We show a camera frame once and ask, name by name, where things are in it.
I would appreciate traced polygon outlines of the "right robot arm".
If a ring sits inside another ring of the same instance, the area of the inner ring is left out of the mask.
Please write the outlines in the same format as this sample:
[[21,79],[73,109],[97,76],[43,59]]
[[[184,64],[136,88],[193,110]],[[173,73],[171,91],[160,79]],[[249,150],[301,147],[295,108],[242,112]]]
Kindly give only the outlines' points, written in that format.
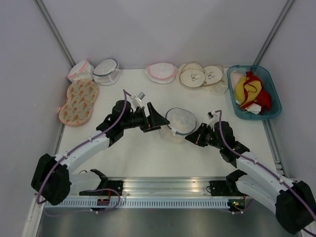
[[294,182],[260,163],[235,139],[228,122],[214,126],[203,123],[186,140],[200,147],[218,148],[223,160],[236,168],[226,177],[226,191],[245,194],[261,203],[288,233],[294,235],[316,220],[316,201],[309,185]]

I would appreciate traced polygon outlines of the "blue-trimmed white mesh laundry bag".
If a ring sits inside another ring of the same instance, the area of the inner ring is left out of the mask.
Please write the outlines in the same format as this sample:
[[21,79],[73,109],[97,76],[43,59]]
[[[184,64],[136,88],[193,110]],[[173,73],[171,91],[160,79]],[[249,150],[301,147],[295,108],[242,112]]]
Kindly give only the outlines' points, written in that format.
[[171,108],[166,112],[165,118],[170,123],[161,127],[160,135],[169,143],[183,143],[185,137],[193,133],[197,127],[194,114],[182,108]]

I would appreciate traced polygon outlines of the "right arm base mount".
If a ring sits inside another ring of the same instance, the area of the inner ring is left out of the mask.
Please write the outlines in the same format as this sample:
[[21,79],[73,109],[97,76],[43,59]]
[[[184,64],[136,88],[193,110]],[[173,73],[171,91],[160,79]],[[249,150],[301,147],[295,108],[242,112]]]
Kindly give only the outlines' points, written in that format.
[[225,180],[209,181],[209,190],[212,197],[242,197],[237,189],[236,181],[245,173],[237,170],[226,176]]

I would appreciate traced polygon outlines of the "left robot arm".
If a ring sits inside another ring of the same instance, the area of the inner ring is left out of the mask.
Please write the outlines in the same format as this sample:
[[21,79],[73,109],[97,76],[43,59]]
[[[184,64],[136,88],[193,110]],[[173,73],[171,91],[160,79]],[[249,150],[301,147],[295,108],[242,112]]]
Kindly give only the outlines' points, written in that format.
[[31,181],[31,187],[39,197],[52,205],[60,204],[68,195],[78,193],[81,196],[107,196],[113,190],[108,177],[97,169],[86,173],[75,173],[83,163],[94,155],[111,147],[124,134],[126,129],[140,128],[144,133],[158,130],[170,122],[160,115],[149,102],[149,115],[143,107],[132,109],[131,103],[119,100],[111,114],[99,124],[90,137],[72,150],[39,158]]

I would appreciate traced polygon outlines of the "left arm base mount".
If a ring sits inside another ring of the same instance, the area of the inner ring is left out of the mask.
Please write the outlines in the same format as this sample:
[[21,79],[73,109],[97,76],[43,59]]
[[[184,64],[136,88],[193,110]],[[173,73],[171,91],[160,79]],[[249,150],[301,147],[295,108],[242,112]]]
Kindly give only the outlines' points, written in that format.
[[118,195],[114,192],[116,191],[120,196],[123,191],[123,181],[122,180],[109,180],[109,178],[103,174],[101,171],[97,169],[91,169],[89,173],[93,173],[97,175],[100,180],[98,186],[92,190],[83,190],[79,192],[80,196],[111,196],[114,195],[117,197]]

